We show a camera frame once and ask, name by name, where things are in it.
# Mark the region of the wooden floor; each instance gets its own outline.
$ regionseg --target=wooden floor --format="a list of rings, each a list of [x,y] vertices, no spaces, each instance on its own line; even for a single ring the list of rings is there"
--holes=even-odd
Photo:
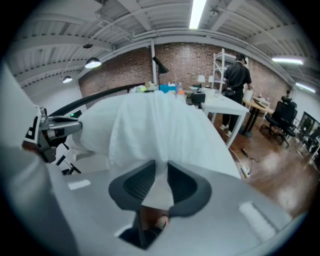
[[[279,141],[269,136],[267,130],[259,131],[262,120],[257,119],[252,129],[252,138],[238,134],[231,145],[241,162],[248,167],[250,161],[241,149],[244,148],[253,162],[252,172],[246,180],[251,186],[262,192],[275,203],[283,207],[293,218],[306,212],[314,198],[318,186],[319,172],[308,164],[307,157],[301,158],[296,153],[295,140],[291,139],[289,148],[279,145]],[[214,126],[224,141],[226,131],[219,127],[222,115],[217,115]]]

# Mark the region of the black stand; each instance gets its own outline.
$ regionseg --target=black stand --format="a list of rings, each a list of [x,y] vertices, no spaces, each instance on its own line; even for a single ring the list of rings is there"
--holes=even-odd
[[[158,89],[160,90],[160,72],[159,72],[159,66],[158,66]]]
[[[247,138],[251,138],[252,137],[251,130],[255,125],[258,115],[259,115],[259,109],[253,108],[248,122],[246,122],[245,127],[243,125],[241,126],[241,128],[239,129],[239,133]]]

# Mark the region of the ceiling light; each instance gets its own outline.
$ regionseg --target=ceiling light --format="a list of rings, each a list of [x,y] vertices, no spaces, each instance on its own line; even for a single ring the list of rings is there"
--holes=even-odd
[[[292,64],[298,64],[298,65],[304,64],[301,59],[294,59],[294,58],[272,58],[272,60],[278,63],[292,63]]]
[[[72,81],[72,78],[71,78],[71,76],[66,76],[64,79],[63,79],[63,83],[65,84],[65,83],[69,83],[69,82],[71,82]]]
[[[296,86],[299,86],[299,87],[302,88],[302,89],[306,89],[306,90],[308,90],[308,91],[310,91],[310,92],[312,92],[312,93],[316,93],[316,91],[315,91],[314,89],[312,89],[312,88],[310,88],[310,87],[308,87],[308,86],[306,86],[306,85],[303,85],[303,84],[301,84],[301,83],[296,82],[295,85],[296,85]]]
[[[90,49],[92,46],[94,46],[92,43],[87,43],[83,46],[84,49]]]
[[[206,1],[207,0],[193,0],[190,26],[189,26],[191,30],[196,30],[198,28],[202,13],[205,8]]]
[[[85,63],[85,67],[87,69],[92,69],[92,68],[96,68],[99,67],[101,65],[101,62],[98,58],[92,57],[90,59],[88,59]]]

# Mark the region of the wooden desk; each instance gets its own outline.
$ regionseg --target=wooden desk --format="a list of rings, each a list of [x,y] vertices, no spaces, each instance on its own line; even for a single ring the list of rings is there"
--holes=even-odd
[[[271,115],[274,113],[274,110],[272,110],[270,107],[260,106],[254,100],[246,101],[246,100],[242,99],[242,102],[245,103],[246,105],[249,105],[249,106],[255,108],[255,109],[261,110],[262,112],[267,112],[268,114],[271,114]]]
[[[245,127],[241,127],[239,132],[243,136],[251,138],[252,137],[251,130],[255,125],[255,122],[257,120],[257,117],[258,117],[260,111],[267,112],[268,114],[271,114],[271,115],[274,113],[274,111],[267,106],[263,107],[263,106],[258,105],[254,100],[246,101],[246,100],[242,99],[242,102],[245,103],[246,105],[251,106],[252,111],[251,111],[250,118],[249,118],[248,122],[246,123]]]

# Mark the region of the lamp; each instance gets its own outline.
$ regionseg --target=lamp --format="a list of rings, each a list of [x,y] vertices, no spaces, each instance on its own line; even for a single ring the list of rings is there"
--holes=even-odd
[[[91,57],[90,59],[88,59],[85,63],[85,67],[87,69],[92,69],[92,68],[96,68],[99,67],[101,65],[101,62],[98,58],[96,57]]]
[[[66,76],[64,79],[63,79],[63,81],[62,81],[62,83],[69,83],[69,82],[71,82],[72,81],[72,78],[71,78],[71,76]]]
[[[209,76],[208,82],[211,83],[211,88],[214,87],[214,77],[212,75]]]
[[[197,81],[200,82],[200,83],[205,83],[206,82],[206,77],[204,75],[200,74],[198,76],[198,80]]]
[[[160,74],[168,73],[169,69],[167,69],[157,57],[153,57],[152,60],[158,65],[158,84],[160,86]]]

